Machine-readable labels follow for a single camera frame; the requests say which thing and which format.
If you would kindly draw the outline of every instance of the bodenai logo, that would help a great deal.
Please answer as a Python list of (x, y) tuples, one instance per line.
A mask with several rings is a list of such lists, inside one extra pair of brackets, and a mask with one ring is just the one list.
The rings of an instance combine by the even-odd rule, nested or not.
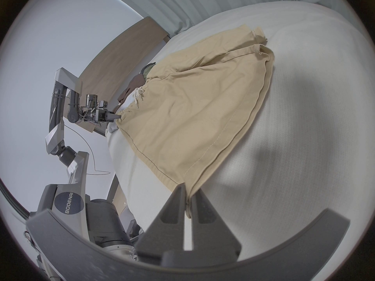
[(55, 207), (65, 214), (76, 214), (84, 207), (83, 199), (79, 194), (66, 191), (55, 197)]

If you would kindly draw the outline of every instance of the wooden panel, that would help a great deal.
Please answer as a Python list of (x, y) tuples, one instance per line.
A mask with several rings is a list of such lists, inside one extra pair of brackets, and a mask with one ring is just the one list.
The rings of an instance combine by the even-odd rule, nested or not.
[[(98, 100), (110, 101), (135, 66), (167, 35), (152, 18), (146, 17), (117, 36), (80, 75), (80, 105), (85, 105), (86, 94), (96, 94)], [(79, 125), (90, 132), (95, 127), (88, 122)]]

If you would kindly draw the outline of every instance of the white drawstring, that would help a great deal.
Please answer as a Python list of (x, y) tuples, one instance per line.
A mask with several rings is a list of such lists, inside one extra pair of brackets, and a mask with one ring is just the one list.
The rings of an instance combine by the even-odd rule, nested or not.
[(134, 98), (134, 101), (135, 101), (135, 104), (137, 105), (137, 107), (139, 108), (138, 106), (138, 100), (137, 98), (141, 98), (142, 99), (142, 94), (144, 93), (144, 89), (143, 88), (140, 88), (140, 87), (137, 87), (134, 92), (133, 92), (133, 98)]

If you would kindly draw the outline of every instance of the mattress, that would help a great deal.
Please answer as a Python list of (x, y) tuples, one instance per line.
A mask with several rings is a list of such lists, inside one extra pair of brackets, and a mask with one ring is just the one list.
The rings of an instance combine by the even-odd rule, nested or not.
[[(375, 54), (340, 14), (305, 2), (269, 2), (219, 13), (173, 37), (158, 62), (217, 32), (262, 27), (275, 55), (269, 93), (252, 127), (203, 185), (242, 244), (265, 252), (331, 208), (351, 220), (324, 280), (346, 259), (375, 210)], [(171, 192), (120, 131), (108, 146), (129, 209), (146, 231)], [(191, 248), (186, 220), (185, 247)]]

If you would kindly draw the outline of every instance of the thin wire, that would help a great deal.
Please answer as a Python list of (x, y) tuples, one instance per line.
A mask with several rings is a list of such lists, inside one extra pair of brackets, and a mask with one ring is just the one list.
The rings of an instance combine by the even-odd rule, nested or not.
[(88, 174), (86, 173), (87, 175), (94, 175), (94, 176), (103, 176), (103, 175), (108, 175), (110, 174), (111, 172), (107, 172), (107, 171), (97, 171), (96, 170), (96, 166), (95, 166), (95, 157), (94, 157), (94, 152), (92, 151), (90, 145), (88, 144), (88, 142), (83, 138), (83, 136), (81, 134), (79, 134), (77, 131), (73, 130), (72, 128), (70, 128), (69, 126), (66, 126), (65, 127), (69, 128), (70, 130), (74, 131), (75, 133), (77, 133), (80, 137), (82, 137), (82, 139), (85, 141), (85, 143), (88, 145), (90, 151), (91, 151), (91, 155), (93, 156), (93, 160), (94, 160), (94, 171), (96, 172), (102, 172), (102, 173), (105, 173), (105, 174)]

